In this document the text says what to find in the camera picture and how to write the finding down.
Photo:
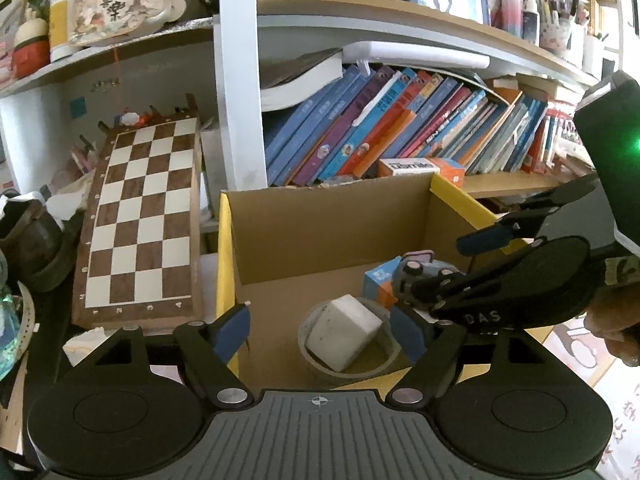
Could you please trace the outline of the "grey toy car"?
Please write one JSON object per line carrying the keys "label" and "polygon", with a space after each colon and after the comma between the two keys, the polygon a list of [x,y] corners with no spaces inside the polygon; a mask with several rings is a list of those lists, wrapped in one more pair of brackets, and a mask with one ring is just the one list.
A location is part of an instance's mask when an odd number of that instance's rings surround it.
{"label": "grey toy car", "polygon": [[431,311],[442,301],[442,289],[464,276],[454,264],[437,260],[432,250],[407,252],[393,275],[396,304]]}

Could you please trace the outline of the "usmile toothpaste box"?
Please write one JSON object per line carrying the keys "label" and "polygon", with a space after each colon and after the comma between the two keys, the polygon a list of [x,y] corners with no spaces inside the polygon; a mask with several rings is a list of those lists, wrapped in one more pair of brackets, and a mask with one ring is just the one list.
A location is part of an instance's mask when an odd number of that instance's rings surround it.
{"label": "usmile toothpaste box", "polygon": [[393,293],[392,281],[400,262],[401,256],[398,256],[364,272],[362,296],[390,310],[397,301]]}

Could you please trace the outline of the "white foam block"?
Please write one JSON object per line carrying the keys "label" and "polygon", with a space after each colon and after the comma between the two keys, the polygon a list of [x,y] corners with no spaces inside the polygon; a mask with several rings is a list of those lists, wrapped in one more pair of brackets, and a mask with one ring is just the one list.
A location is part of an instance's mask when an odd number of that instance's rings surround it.
{"label": "white foam block", "polygon": [[304,347],[337,373],[346,370],[383,321],[352,295],[329,301],[312,323]]}

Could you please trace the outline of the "clear packing tape roll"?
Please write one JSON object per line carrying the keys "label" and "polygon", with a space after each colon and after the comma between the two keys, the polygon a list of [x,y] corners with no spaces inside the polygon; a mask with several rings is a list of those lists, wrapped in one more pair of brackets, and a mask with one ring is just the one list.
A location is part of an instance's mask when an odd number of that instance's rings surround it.
{"label": "clear packing tape roll", "polygon": [[299,325],[297,343],[307,367],[334,386],[385,375],[402,361],[390,312],[352,295],[313,307]]}

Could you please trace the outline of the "red dictionary books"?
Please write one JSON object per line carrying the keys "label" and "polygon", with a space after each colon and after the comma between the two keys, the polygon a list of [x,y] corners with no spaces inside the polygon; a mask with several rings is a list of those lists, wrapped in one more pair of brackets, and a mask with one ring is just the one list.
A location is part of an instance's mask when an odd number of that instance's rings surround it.
{"label": "red dictionary books", "polygon": [[575,156],[589,162],[582,139],[573,120],[574,108],[566,103],[549,102],[544,118],[529,145],[521,170],[528,174],[545,174],[552,169],[556,156]]}

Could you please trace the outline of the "usmile box on shelf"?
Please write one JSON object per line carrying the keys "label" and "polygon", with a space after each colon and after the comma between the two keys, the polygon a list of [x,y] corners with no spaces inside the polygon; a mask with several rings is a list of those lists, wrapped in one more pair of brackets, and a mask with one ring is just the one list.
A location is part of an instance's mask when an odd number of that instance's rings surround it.
{"label": "usmile box on shelf", "polygon": [[449,158],[386,158],[378,161],[378,177],[409,174],[439,174],[457,188],[462,188],[465,168]]}

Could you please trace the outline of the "wooden chessboard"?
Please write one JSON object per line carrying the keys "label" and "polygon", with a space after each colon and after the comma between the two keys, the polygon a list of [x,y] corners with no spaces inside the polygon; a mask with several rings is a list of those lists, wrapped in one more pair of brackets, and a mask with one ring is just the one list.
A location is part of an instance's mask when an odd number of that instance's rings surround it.
{"label": "wooden chessboard", "polygon": [[166,330],[202,316],[201,158],[193,112],[110,131],[79,239],[74,324]]}

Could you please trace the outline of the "yellow cardboard box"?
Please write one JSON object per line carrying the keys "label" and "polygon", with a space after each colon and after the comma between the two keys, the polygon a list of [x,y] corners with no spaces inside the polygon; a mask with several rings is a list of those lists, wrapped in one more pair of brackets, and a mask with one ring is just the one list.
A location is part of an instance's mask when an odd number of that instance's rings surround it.
{"label": "yellow cardboard box", "polygon": [[458,253],[459,237],[496,220],[437,174],[223,192],[217,311],[250,303],[250,336],[233,370],[254,393],[324,386],[297,343],[299,325],[314,306],[359,295],[364,272],[407,252],[431,249],[437,259],[469,271],[525,247],[514,240],[477,257]]}

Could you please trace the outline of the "white pen holder cup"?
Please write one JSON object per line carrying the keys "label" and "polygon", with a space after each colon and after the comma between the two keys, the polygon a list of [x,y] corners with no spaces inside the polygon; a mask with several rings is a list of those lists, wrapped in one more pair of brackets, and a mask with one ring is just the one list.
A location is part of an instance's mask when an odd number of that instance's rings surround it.
{"label": "white pen holder cup", "polygon": [[558,58],[571,63],[582,62],[585,47],[585,27],[574,20],[560,18],[557,23],[543,22],[540,46]]}

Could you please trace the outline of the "row of leaning books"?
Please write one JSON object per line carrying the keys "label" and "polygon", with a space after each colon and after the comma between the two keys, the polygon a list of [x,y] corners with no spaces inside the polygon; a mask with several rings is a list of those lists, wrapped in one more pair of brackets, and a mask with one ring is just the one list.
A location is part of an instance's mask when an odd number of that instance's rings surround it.
{"label": "row of leaning books", "polygon": [[386,158],[449,158],[466,176],[521,170],[547,101],[516,81],[335,56],[262,90],[267,182],[311,186],[376,176]]}

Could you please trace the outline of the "white desk lamp bar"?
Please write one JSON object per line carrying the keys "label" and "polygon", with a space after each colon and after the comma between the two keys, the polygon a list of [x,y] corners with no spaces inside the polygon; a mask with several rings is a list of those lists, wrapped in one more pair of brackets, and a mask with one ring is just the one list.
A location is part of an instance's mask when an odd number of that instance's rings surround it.
{"label": "white desk lamp bar", "polygon": [[342,49],[345,63],[386,63],[440,68],[486,70],[490,57],[450,48],[389,41],[358,41]]}

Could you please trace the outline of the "wooden bookshelf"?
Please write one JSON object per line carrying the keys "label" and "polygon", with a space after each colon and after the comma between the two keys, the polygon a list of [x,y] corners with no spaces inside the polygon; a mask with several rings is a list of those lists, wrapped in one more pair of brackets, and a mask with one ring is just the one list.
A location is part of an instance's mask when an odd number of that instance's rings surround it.
{"label": "wooden bookshelf", "polygon": [[207,183],[256,190],[266,183],[262,67],[361,41],[424,44],[484,56],[482,76],[526,73],[572,89],[596,78],[486,25],[401,0],[219,0],[219,10],[154,34],[99,44],[51,63],[1,92],[1,139],[21,192],[52,182],[78,138],[121,110],[169,108],[192,93],[215,125],[204,144]]}

